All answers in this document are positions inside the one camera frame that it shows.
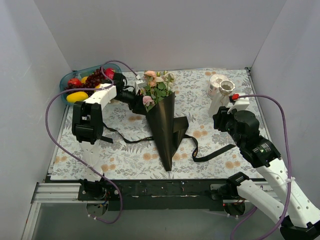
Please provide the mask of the pink flower bouquet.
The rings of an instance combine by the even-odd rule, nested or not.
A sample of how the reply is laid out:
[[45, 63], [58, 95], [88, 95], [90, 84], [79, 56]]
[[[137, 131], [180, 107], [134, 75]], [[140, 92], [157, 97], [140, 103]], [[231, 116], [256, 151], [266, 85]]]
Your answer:
[[142, 104], [148, 112], [173, 93], [176, 76], [173, 72], [166, 70], [163, 72], [148, 70], [144, 72], [143, 77], [146, 85], [139, 90], [139, 94], [142, 96]]

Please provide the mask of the black paper cone wrapper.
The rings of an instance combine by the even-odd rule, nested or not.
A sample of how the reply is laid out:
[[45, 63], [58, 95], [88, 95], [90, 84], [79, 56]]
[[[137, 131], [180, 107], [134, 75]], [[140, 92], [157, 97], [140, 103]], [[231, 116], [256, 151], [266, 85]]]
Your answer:
[[172, 170], [173, 156], [189, 128], [186, 116], [174, 116], [175, 97], [175, 93], [166, 96], [146, 114], [158, 154], [167, 172]]

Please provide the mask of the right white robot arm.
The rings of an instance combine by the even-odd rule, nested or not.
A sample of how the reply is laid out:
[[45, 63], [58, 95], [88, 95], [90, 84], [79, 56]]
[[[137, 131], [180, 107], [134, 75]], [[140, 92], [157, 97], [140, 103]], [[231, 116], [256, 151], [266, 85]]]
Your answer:
[[320, 210], [307, 198], [295, 179], [289, 176], [281, 154], [259, 131], [259, 121], [248, 110], [222, 106], [213, 115], [214, 128], [227, 132], [240, 154], [261, 174], [277, 199], [257, 187], [244, 173], [238, 172], [219, 188], [221, 195], [242, 197], [254, 204], [275, 223], [286, 240], [314, 240], [320, 235]]

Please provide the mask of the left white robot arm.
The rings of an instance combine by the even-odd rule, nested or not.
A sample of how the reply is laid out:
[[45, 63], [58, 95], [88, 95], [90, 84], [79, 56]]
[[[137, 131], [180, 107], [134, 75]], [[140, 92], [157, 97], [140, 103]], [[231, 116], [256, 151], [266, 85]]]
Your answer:
[[112, 143], [111, 138], [103, 137], [103, 109], [112, 100], [128, 104], [129, 109], [139, 115], [146, 115], [143, 99], [135, 90], [126, 90], [126, 77], [115, 73], [112, 81], [102, 82], [103, 90], [95, 91], [89, 98], [73, 104], [72, 134], [82, 150], [82, 161], [87, 169], [83, 178], [89, 182], [100, 181], [103, 170], [100, 163], [99, 144], [103, 140]]

